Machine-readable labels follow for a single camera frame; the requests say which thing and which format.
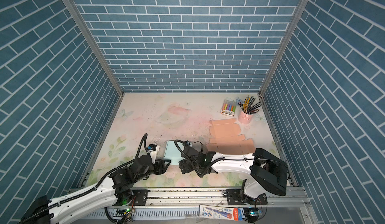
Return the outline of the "light blue paper box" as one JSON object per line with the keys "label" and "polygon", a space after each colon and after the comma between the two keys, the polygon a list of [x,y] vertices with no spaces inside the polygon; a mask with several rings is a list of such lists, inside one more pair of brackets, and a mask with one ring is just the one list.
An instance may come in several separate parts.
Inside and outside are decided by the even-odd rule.
{"label": "light blue paper box", "polygon": [[170,160],[171,165],[178,165],[178,163],[181,160],[183,160],[183,157],[182,157],[180,151],[175,146],[175,143],[173,140],[168,140],[166,143],[164,159]]}

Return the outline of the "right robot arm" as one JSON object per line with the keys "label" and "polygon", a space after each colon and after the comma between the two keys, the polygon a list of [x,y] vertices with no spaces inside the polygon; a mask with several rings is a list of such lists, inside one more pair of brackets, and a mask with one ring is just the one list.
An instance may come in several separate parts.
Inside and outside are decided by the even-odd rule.
{"label": "right robot arm", "polygon": [[257,148],[253,153],[230,155],[219,152],[199,152],[186,146],[180,150],[182,160],[178,166],[182,174],[194,171],[200,178],[211,173],[235,172],[245,174],[237,202],[251,204],[261,195],[271,193],[285,196],[287,192],[288,165],[270,152]]}

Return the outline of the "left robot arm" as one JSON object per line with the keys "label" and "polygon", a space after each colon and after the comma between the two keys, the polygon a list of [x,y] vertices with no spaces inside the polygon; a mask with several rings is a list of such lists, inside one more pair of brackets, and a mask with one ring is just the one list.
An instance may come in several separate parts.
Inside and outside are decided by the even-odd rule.
{"label": "left robot arm", "polygon": [[20,220],[21,224],[70,224],[98,209],[116,204],[130,207],[134,201],[132,187],[151,175],[162,175],[170,160],[142,155],[108,171],[94,185],[62,197],[36,199]]}

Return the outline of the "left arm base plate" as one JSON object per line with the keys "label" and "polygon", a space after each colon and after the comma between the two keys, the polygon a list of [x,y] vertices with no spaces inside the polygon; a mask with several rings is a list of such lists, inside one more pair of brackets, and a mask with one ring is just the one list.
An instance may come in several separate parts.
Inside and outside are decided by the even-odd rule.
{"label": "left arm base plate", "polygon": [[147,189],[134,189],[128,194],[125,194],[117,203],[123,207],[145,206],[149,191]]}

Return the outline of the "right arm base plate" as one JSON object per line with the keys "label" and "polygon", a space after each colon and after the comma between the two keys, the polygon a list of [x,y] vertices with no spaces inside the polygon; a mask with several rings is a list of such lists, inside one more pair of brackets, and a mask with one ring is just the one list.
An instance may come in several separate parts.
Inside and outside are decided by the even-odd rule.
{"label": "right arm base plate", "polygon": [[228,205],[266,205],[267,197],[265,194],[259,195],[253,199],[246,194],[240,188],[230,188],[225,190],[223,196],[227,199]]}

